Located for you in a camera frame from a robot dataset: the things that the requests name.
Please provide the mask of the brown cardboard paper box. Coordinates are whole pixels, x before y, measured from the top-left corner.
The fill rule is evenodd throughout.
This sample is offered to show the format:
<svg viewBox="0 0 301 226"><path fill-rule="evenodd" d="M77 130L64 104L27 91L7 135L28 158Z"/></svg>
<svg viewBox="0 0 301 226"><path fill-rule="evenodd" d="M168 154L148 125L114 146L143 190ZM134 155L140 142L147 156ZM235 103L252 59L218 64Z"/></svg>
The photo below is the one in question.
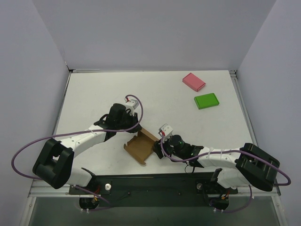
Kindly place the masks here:
<svg viewBox="0 0 301 226"><path fill-rule="evenodd" d="M145 165L148 157L153 153L152 147L158 139L149 131L142 128L131 140L124 144L124 149L139 164Z"/></svg>

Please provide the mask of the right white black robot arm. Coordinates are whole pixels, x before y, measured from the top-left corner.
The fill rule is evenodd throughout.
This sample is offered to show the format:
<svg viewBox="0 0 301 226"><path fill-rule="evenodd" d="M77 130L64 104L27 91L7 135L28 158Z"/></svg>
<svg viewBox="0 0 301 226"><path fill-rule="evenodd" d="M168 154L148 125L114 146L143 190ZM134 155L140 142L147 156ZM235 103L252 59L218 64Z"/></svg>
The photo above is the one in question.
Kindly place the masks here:
<svg viewBox="0 0 301 226"><path fill-rule="evenodd" d="M156 141L152 149L160 159L167 157L193 168L215 167L212 181L224 188L252 185L270 192L280 166L278 160L251 143L239 149L213 149L188 144L173 135Z"/></svg>

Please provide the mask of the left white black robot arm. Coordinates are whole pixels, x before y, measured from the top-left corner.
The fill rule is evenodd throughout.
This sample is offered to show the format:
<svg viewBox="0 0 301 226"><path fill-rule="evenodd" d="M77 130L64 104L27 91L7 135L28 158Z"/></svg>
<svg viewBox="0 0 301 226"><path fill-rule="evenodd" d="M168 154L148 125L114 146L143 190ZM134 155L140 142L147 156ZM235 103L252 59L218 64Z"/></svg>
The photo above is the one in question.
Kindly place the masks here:
<svg viewBox="0 0 301 226"><path fill-rule="evenodd" d="M68 136L59 141L54 138L47 140L33 166L33 173L54 189L68 184L79 186L87 194L94 192L95 175L86 168L73 166L74 158L87 149L106 142L119 130L128 133L140 131L142 127L135 112L138 105L136 100L128 100L125 104L115 103L108 114L94 122L83 134Z"/></svg>

